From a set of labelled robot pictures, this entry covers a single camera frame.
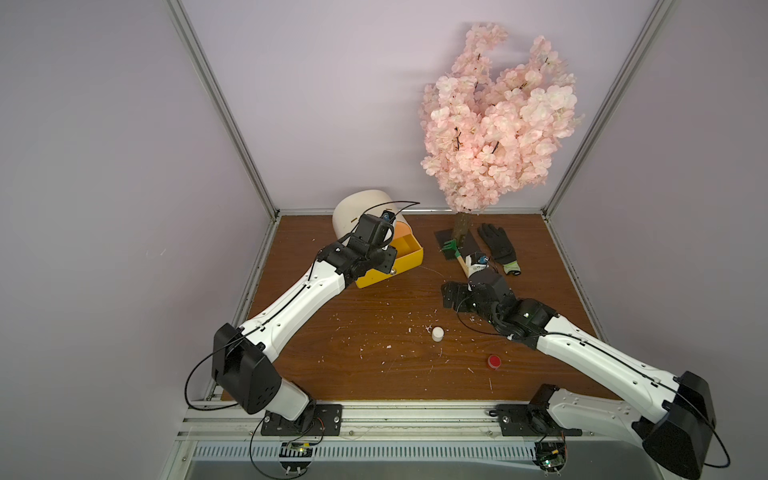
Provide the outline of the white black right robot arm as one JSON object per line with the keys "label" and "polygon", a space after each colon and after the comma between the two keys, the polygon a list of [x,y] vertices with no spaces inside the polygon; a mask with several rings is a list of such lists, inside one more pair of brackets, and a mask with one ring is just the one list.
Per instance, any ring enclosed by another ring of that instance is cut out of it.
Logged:
{"label": "white black right robot arm", "polygon": [[555,309],[519,299],[492,269],[465,283],[442,285],[443,305],[488,323],[495,336],[556,358],[590,377],[616,399],[582,396],[555,386],[529,403],[531,421],[544,435],[580,430],[642,448],[659,466],[685,479],[701,477],[716,416],[708,382],[686,371],[674,375],[603,343]]}

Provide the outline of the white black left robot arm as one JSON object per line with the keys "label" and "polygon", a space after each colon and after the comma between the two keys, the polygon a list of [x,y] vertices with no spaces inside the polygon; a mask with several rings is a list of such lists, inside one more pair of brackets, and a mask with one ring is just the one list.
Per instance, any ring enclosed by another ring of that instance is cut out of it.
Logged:
{"label": "white black left robot arm", "polygon": [[249,414],[277,414],[304,432],[315,418],[316,401],[284,379],[274,362],[291,338],[328,301],[369,271],[389,273],[396,214],[365,213],[352,230],[316,254],[306,273],[258,315],[215,335],[211,376]]}

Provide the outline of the cream round drawer cabinet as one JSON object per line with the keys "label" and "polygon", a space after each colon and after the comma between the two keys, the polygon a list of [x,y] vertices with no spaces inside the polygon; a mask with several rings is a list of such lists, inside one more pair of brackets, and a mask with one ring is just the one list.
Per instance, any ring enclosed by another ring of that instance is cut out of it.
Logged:
{"label": "cream round drawer cabinet", "polygon": [[332,224],[336,237],[341,239],[357,226],[362,215],[372,215],[380,218],[385,211],[396,213],[396,221],[407,223],[403,213],[409,206],[417,202],[410,200],[393,200],[383,190],[369,189],[351,194],[344,198],[334,209]]}

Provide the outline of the white paint can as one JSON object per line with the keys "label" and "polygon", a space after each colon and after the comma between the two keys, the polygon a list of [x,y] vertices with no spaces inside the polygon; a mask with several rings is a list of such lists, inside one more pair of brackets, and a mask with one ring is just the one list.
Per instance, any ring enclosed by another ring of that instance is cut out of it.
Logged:
{"label": "white paint can", "polygon": [[431,331],[431,338],[434,342],[441,342],[444,338],[445,332],[441,327],[434,327]]}

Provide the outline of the orange top drawer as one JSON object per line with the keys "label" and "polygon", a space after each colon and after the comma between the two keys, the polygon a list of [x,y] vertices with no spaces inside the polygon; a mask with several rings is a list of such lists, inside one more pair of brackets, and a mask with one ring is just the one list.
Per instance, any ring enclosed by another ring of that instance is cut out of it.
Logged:
{"label": "orange top drawer", "polygon": [[401,221],[397,219],[394,223],[394,233],[393,233],[393,239],[399,239],[402,237],[406,237],[408,235],[412,235],[413,230],[410,226],[410,224],[407,221]]}

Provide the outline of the yellow drawer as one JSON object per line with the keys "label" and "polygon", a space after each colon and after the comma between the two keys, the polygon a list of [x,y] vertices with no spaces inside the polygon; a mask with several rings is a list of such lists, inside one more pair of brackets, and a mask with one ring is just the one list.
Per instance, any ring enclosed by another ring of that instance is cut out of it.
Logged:
{"label": "yellow drawer", "polygon": [[370,270],[365,276],[355,282],[358,288],[366,288],[388,280],[394,276],[412,270],[423,263],[424,249],[414,234],[410,233],[398,237],[392,242],[392,245],[397,250],[392,273],[385,274],[378,270]]}

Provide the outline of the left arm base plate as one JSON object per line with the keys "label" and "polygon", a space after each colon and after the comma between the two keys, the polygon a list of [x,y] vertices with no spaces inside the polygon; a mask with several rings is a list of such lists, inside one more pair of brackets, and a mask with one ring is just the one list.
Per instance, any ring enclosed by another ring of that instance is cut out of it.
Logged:
{"label": "left arm base plate", "polygon": [[340,435],[343,405],[338,403],[310,404],[297,420],[288,420],[267,410],[260,427],[263,437],[299,437]]}

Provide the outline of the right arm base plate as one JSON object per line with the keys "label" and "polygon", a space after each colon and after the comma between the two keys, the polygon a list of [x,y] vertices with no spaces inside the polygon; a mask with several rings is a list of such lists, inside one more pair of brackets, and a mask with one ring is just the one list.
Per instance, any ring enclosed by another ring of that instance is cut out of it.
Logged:
{"label": "right arm base plate", "polygon": [[581,429],[560,426],[547,409],[533,404],[499,404],[488,411],[503,436],[515,437],[580,437]]}

